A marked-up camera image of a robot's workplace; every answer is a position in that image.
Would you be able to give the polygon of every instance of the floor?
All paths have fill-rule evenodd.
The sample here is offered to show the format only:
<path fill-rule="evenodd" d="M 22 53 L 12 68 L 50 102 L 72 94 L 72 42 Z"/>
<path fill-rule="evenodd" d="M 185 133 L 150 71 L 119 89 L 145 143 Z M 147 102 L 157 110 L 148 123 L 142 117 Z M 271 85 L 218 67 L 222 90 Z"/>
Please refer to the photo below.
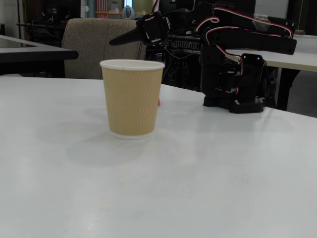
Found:
<path fill-rule="evenodd" d="M 287 111 L 317 118 L 317 73 L 301 71 L 290 90 Z"/>

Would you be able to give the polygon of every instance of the window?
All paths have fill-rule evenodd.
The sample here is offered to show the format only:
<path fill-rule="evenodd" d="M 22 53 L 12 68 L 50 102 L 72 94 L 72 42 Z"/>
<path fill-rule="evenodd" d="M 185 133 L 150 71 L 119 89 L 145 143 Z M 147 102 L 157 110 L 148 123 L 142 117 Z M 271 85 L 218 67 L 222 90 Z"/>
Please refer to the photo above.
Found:
<path fill-rule="evenodd" d="M 124 7 L 126 7 L 126 6 L 133 7 L 132 6 L 132 0 L 124 0 Z"/>

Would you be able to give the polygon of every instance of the black bracket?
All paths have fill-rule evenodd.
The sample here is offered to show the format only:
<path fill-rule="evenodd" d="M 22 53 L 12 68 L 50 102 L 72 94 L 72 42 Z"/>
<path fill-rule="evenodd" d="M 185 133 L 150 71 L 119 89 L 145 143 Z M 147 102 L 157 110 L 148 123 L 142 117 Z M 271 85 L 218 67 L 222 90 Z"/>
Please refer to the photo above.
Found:
<path fill-rule="evenodd" d="M 238 75 L 238 65 L 224 64 L 224 55 L 216 46 L 202 46 L 201 91 L 206 95 L 204 106 L 229 109 L 231 113 L 260 113 L 262 98 L 256 97 L 263 69 L 260 55 L 243 54 L 243 75 Z"/>

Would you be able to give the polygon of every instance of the beige chair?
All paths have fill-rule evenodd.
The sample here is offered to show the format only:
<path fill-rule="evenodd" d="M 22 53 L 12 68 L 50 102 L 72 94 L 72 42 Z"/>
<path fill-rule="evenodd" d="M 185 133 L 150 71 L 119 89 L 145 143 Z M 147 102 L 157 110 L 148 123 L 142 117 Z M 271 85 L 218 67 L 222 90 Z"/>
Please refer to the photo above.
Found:
<path fill-rule="evenodd" d="M 100 61 L 143 60 L 146 47 L 141 42 L 111 46 L 109 41 L 136 26 L 134 20 L 100 18 L 72 19 L 67 24 L 62 47 L 76 50 L 79 58 L 65 61 L 66 78 L 102 79 Z"/>

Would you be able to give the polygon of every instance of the cable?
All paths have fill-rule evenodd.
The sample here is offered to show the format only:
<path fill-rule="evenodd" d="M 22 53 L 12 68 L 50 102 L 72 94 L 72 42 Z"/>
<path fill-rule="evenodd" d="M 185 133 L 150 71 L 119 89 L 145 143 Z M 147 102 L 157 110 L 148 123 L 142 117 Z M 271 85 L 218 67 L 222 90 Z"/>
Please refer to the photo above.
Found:
<path fill-rule="evenodd" d="M 193 5 L 192 11 L 195 9 L 195 3 L 196 3 L 196 0 L 194 0 L 194 5 Z"/>
<path fill-rule="evenodd" d="M 299 20 L 298 20 L 297 30 L 299 30 L 299 25 L 301 24 L 301 17 L 302 17 L 302 10 L 303 10 L 303 1 L 304 1 L 304 0 L 302 0 L 302 6 L 301 6 L 300 14 L 299 14 Z"/>
<path fill-rule="evenodd" d="M 273 105 L 274 105 L 274 108 L 276 109 L 276 100 L 275 100 L 275 94 L 273 92 L 273 89 L 272 89 L 272 85 L 271 85 L 271 81 L 270 81 L 270 76 L 269 76 L 269 72 L 268 72 L 268 69 L 267 69 L 267 63 L 265 60 L 263 60 L 263 65 L 264 65 L 264 68 L 266 70 L 266 75 L 267 75 L 267 80 L 268 80 L 268 86 L 269 86 L 269 90 L 271 91 L 271 97 L 272 97 L 272 100 L 273 100 Z"/>
<path fill-rule="evenodd" d="M 154 6 L 153 6 L 153 8 L 152 8 L 152 13 L 155 12 L 155 9 L 157 8 L 158 3 L 159 3 L 159 0 L 156 0 Z"/>
<path fill-rule="evenodd" d="M 213 29 L 209 30 L 209 31 L 206 33 L 206 40 L 207 40 L 207 42 L 210 44 L 210 41 L 208 40 L 208 35 L 209 35 L 209 33 L 213 32 L 213 31 L 217 31 L 217 30 L 222 30 L 222 29 L 240 29 L 240 27 L 237 27 L 237 26 L 221 26 L 221 27 L 213 28 Z"/>
<path fill-rule="evenodd" d="M 266 22 L 266 21 L 262 21 L 262 20 L 259 20 L 259 19 L 256 19 L 254 17 L 250 17 L 250 16 L 246 16 L 246 15 L 243 15 L 241 13 L 238 13 L 238 12 L 235 12 L 235 11 L 232 11 L 232 10 L 228 10 L 226 8 L 223 8 L 223 7 L 219 7 L 219 6 L 216 6 L 214 7 L 214 10 L 221 10 L 221 11 L 226 11 L 226 12 L 230 12 L 234 15 L 238 15 L 238 16 L 241 16 L 241 17 L 244 17 L 244 18 L 247 18 L 247 19 L 250 19 L 250 20 L 253 20 L 253 21 L 257 21 L 257 22 L 260 22 L 260 23 L 263 23 L 263 24 L 267 24 L 267 25 L 270 25 L 270 26 L 277 26 L 277 27 L 281 27 L 283 29 L 285 29 L 286 31 L 289 32 L 290 36 L 289 38 L 291 38 L 294 33 L 291 29 L 289 29 L 288 27 L 286 26 L 283 26 L 283 25 L 280 25 L 280 24 L 275 24 L 275 23 L 270 23 L 270 22 Z"/>
<path fill-rule="evenodd" d="M 219 17 L 216 17 L 216 16 L 212 16 L 212 17 L 206 18 L 206 19 L 203 20 L 201 23 L 199 23 L 199 25 L 195 28 L 195 31 L 197 32 L 198 29 L 199 29 L 204 23 L 206 23 L 206 22 L 209 21 L 209 20 L 210 20 L 212 23 L 219 23 L 219 22 L 220 22 Z"/>
<path fill-rule="evenodd" d="M 172 54 L 167 48 L 165 48 L 165 49 L 166 49 L 166 51 L 167 51 L 171 56 L 173 56 L 173 57 L 175 57 L 175 58 L 177 58 L 177 59 L 179 59 L 179 60 L 182 60 L 182 59 L 187 58 L 187 57 L 189 57 L 189 56 L 192 56 L 192 55 L 194 55 L 194 54 L 200 53 L 200 52 L 193 52 L 193 53 L 190 54 L 190 55 L 187 55 L 187 56 L 185 56 L 185 57 L 179 58 L 179 57 L 176 57 L 174 54 Z"/>
<path fill-rule="evenodd" d="M 241 56 L 239 56 L 239 55 L 234 55 L 234 54 L 230 54 L 230 53 L 228 53 L 227 51 L 225 51 L 221 46 L 219 46 L 219 45 L 216 45 L 217 46 L 217 48 L 218 49 L 220 49 L 220 51 L 221 52 L 223 52 L 226 56 L 236 56 L 236 57 L 238 57 L 239 58 L 239 64 L 241 65 L 241 75 L 243 75 L 243 73 L 244 73 L 244 66 L 243 66 L 243 59 L 242 59 L 242 57 Z"/>

